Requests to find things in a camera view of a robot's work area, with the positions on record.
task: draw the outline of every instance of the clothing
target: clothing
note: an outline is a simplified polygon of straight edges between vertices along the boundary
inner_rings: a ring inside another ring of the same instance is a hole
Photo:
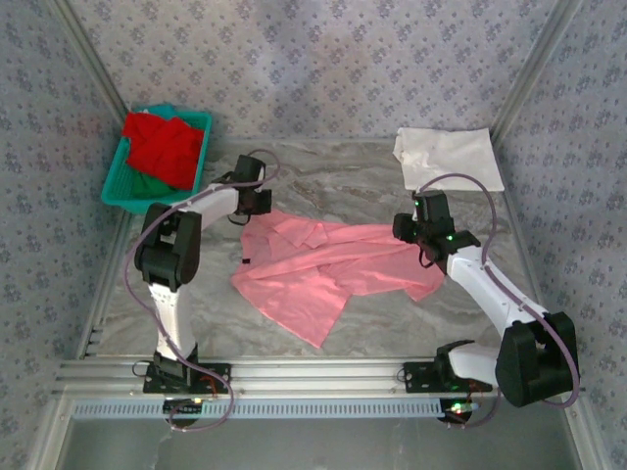
[[[448,132],[401,127],[393,153],[401,162],[405,189],[415,191],[436,176],[454,172],[474,176],[488,191],[504,191],[488,129]],[[430,189],[481,191],[462,178],[443,179]]]
[[[175,188],[167,186],[163,181],[153,178],[146,173],[133,172],[133,186],[131,194],[137,199],[157,199],[169,196],[176,192]]]
[[[319,348],[353,296],[405,289],[415,301],[444,275],[418,263],[419,247],[390,225],[346,225],[281,211],[254,216],[242,233],[233,286],[265,316]]]
[[[202,130],[179,117],[164,120],[148,113],[130,113],[122,135],[130,139],[129,166],[177,189],[194,187]]]

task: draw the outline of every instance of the vent grille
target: vent grille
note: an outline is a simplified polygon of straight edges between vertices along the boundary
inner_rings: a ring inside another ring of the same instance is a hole
[[[179,417],[219,418],[226,400],[206,401],[202,413]],[[231,419],[320,418],[422,418],[442,416],[438,399],[242,399],[235,403]],[[75,419],[163,418],[163,402],[143,400],[82,399],[76,402]]]

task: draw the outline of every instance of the red cloth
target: red cloth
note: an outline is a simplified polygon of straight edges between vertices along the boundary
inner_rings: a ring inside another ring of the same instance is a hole
[[[126,163],[177,189],[194,187],[204,132],[179,117],[165,120],[148,113],[129,113],[121,135],[130,139]]]

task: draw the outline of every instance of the green cloth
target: green cloth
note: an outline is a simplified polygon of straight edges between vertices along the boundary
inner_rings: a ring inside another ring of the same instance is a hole
[[[157,199],[175,193],[177,190],[167,186],[162,180],[146,173],[134,171],[132,195],[137,199]]]

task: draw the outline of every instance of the floral wallpaper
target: floral wallpaper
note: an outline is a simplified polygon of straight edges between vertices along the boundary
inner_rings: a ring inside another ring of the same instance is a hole
[[[588,0],[501,151],[549,307],[574,318],[583,385],[627,468],[627,4]]]
[[[115,122],[37,0],[0,2],[0,468],[24,468],[75,353],[117,215],[100,190]]]
[[[489,126],[554,0],[71,0],[128,105],[230,137]]]

